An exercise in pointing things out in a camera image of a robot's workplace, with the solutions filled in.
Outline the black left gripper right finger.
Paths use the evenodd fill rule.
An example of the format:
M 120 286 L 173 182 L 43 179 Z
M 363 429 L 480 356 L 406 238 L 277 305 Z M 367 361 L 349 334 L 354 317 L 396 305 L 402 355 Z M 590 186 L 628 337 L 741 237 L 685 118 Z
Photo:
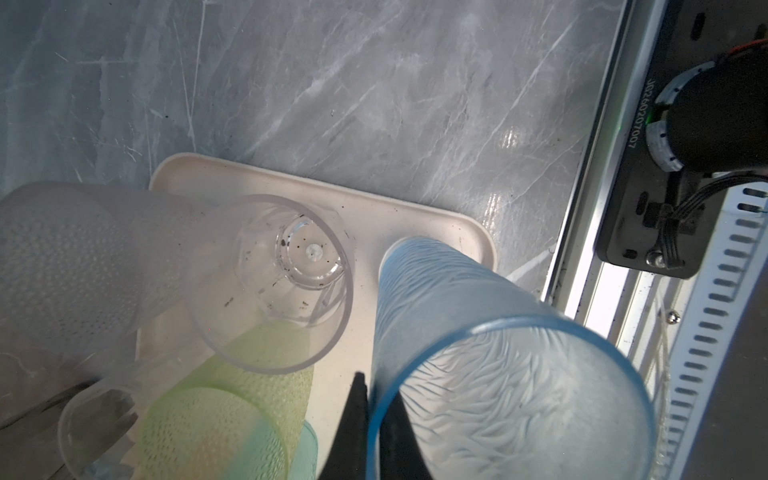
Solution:
M 383 480 L 432 480 L 400 393 L 380 427 L 379 474 Z

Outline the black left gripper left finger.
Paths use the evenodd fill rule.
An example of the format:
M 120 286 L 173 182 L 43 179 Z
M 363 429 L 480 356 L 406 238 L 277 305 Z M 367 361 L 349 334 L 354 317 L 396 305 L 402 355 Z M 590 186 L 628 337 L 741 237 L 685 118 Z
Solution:
M 328 458 L 319 480 L 366 478 L 368 393 L 365 375 L 356 372 Z

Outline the light blue plastic cup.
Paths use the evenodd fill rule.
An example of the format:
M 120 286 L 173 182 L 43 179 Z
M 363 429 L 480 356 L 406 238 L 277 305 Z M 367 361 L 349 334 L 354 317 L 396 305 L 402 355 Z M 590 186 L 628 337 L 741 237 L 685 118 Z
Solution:
M 435 479 L 645 479 L 657 427 L 643 380 L 605 338 L 434 239 L 379 277 L 367 434 L 404 403 Z

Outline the light green tall cup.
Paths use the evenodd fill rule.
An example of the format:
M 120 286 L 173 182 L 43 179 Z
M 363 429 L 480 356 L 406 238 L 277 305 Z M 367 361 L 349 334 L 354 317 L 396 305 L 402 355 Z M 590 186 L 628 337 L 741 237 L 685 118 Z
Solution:
M 299 444 L 313 369 L 260 374 L 184 338 L 144 348 L 161 370 L 135 447 L 142 479 L 285 479 Z

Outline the clear faceted glass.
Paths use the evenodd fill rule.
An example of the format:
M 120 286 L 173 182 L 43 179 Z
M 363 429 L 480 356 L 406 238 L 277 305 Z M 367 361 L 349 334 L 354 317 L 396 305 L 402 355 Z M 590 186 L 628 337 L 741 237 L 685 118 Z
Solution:
M 338 213 L 269 194 L 214 208 L 185 249 L 182 300 L 205 343 L 260 374 L 310 367 L 339 341 L 354 297 Z

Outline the clear dimpled cup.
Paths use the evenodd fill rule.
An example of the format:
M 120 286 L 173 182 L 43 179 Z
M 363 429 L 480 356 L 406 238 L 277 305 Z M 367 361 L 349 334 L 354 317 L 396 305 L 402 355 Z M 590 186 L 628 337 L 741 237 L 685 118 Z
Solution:
M 163 191 L 41 181 L 1 201 L 1 317 L 49 351 L 116 345 L 180 299 L 213 205 Z

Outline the teal tall cup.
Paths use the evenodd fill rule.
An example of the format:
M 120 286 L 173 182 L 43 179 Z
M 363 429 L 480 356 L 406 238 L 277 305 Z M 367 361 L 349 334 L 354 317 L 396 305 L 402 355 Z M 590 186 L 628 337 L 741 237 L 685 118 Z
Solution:
M 299 443 L 291 463 L 288 480 L 315 480 L 318 458 L 318 440 L 308 421 L 303 422 Z

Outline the clear small glass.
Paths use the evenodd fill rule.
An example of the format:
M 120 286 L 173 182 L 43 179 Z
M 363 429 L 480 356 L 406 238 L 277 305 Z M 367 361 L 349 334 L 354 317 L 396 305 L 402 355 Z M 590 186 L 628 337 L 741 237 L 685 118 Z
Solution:
M 76 394 L 58 423 L 63 461 L 76 479 L 142 479 L 139 430 L 151 405 L 206 358 L 191 351 L 140 359 Z

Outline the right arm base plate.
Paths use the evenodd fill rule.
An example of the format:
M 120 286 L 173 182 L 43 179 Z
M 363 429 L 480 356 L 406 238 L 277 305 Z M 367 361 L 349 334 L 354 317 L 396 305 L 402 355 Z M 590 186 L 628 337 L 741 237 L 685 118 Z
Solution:
M 663 238 L 676 207 L 718 176 L 662 171 L 651 158 L 645 127 L 653 102 L 677 75 L 731 49 L 767 41 L 763 1 L 632 1 L 618 42 L 599 143 L 616 166 L 596 237 L 600 260 L 628 269 L 687 279 L 700 269 L 724 196 L 716 193 L 677 227 L 676 254 Z

